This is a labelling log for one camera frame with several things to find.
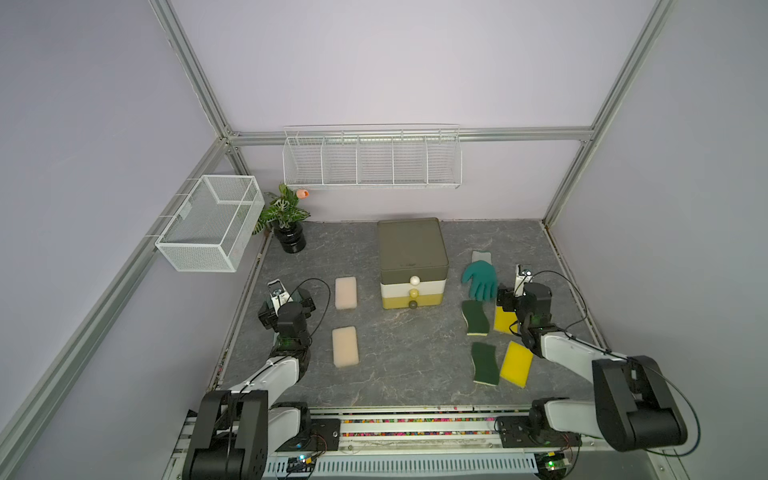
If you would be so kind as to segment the pink sponge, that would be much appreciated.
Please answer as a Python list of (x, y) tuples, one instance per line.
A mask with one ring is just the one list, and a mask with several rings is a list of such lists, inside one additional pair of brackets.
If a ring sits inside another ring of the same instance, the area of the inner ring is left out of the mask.
[(354, 276), (337, 278), (334, 293), (337, 310), (351, 310), (357, 307), (357, 279)]
[(354, 326), (334, 329), (332, 343), (333, 363), (336, 368), (341, 369), (359, 364), (357, 330)]

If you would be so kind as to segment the green yellow sponge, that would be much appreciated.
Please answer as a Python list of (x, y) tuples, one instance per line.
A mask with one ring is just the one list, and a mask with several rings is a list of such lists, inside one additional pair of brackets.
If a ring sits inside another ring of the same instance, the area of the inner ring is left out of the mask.
[(500, 369), (496, 359), (496, 348), (482, 342), (473, 342), (471, 358), (474, 367), (473, 381), (478, 384), (497, 386)]

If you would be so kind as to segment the olive three-drawer storage box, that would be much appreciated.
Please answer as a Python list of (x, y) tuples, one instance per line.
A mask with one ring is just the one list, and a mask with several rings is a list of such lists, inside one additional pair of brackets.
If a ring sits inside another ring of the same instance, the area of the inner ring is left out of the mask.
[(382, 220), (377, 231), (382, 306), (440, 305), (449, 272), (440, 221), (434, 217)]

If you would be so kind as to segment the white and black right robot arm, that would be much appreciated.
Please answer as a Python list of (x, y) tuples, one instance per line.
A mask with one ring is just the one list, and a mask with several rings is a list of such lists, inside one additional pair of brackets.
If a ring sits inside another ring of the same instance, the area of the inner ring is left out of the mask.
[(552, 291), (541, 283), (500, 286), (496, 307), (513, 313), (508, 328), (532, 355), (561, 365), (593, 387), (591, 401), (545, 398), (529, 411), (533, 438), (542, 432), (572, 433), (602, 439), (619, 452), (665, 448), (688, 441), (688, 428), (671, 384), (648, 356), (624, 356), (578, 339), (556, 325)]

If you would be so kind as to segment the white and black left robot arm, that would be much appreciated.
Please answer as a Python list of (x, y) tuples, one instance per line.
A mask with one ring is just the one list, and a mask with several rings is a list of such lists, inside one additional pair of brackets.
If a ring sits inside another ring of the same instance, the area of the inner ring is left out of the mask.
[(275, 333), (264, 366), (228, 389), (201, 400), (182, 468), (183, 479), (260, 479), (267, 460), (285, 443), (308, 443), (305, 404), (280, 405), (279, 397), (306, 374), (312, 335), (307, 319), (315, 310), (309, 292), (289, 292), (279, 281), (259, 319)]

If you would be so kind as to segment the green rubber glove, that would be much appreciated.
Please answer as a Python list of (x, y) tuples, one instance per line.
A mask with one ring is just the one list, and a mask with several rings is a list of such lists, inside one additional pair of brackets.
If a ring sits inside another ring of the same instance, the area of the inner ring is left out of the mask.
[(462, 274), (461, 283), (469, 286), (471, 300), (493, 301), (498, 291), (498, 279), (492, 264), (492, 254), (488, 251), (473, 251), (471, 262)]

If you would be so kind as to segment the potted green plant black pot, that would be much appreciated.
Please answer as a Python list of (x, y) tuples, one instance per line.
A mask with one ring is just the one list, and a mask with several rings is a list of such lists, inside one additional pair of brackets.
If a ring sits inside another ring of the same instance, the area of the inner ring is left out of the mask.
[(309, 197), (309, 191), (303, 188), (294, 190), (285, 183), (281, 183), (278, 190), (278, 194), (268, 193), (269, 203), (264, 206), (253, 234), (267, 230), (277, 238), (286, 253), (296, 254), (307, 245), (302, 222), (310, 217), (310, 213), (299, 203)]

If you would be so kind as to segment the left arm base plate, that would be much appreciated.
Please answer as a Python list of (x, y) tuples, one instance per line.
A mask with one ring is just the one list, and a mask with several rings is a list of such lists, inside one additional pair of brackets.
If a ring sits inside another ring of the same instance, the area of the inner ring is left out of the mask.
[(341, 421), (338, 419), (311, 419), (304, 422), (299, 433), (284, 442), (278, 452), (337, 451), (341, 439)]

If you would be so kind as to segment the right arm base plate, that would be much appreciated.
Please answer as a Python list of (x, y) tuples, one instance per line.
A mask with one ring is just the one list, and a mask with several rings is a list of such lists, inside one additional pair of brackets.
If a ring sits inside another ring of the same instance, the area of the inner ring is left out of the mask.
[(499, 416), (494, 429), (503, 448), (567, 450), (582, 445), (578, 434), (554, 430), (545, 420), (534, 421), (527, 416)]

